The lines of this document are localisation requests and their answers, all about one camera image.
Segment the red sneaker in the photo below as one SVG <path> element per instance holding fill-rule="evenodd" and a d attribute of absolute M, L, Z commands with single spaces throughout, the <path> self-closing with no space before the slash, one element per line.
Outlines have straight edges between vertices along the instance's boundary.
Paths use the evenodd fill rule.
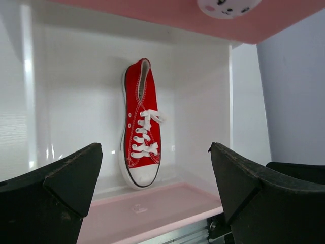
<path fill-rule="evenodd" d="M 122 76 L 125 125 L 119 149 L 119 166 L 126 183 L 135 190 L 150 187 L 161 162 L 160 125 L 165 121 L 158 110 L 151 63 L 142 58 Z"/>

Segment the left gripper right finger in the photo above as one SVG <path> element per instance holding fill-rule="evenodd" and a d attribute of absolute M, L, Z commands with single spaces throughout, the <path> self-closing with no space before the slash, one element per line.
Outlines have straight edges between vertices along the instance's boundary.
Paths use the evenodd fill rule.
<path fill-rule="evenodd" d="M 324 185 L 277 172 L 221 143 L 209 152 L 235 243 L 324 243 Z"/>

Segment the light pink drawer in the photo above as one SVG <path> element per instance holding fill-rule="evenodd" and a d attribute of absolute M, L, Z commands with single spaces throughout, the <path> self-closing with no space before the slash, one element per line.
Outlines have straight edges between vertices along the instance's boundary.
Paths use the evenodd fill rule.
<path fill-rule="evenodd" d="M 97 142 L 103 161 L 78 243 L 154 243 L 222 213 L 208 151 L 230 145 L 230 42 L 50 1 L 1 1 L 1 180 Z M 122 76 L 151 62 L 161 124 L 154 184 L 119 168 Z"/>

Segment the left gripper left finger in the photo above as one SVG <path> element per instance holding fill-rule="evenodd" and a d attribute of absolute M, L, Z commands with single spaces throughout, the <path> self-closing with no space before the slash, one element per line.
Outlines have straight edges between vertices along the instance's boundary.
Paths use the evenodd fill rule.
<path fill-rule="evenodd" d="M 103 152 L 92 143 L 1 182 L 1 243 L 76 243 L 88 215 Z"/>

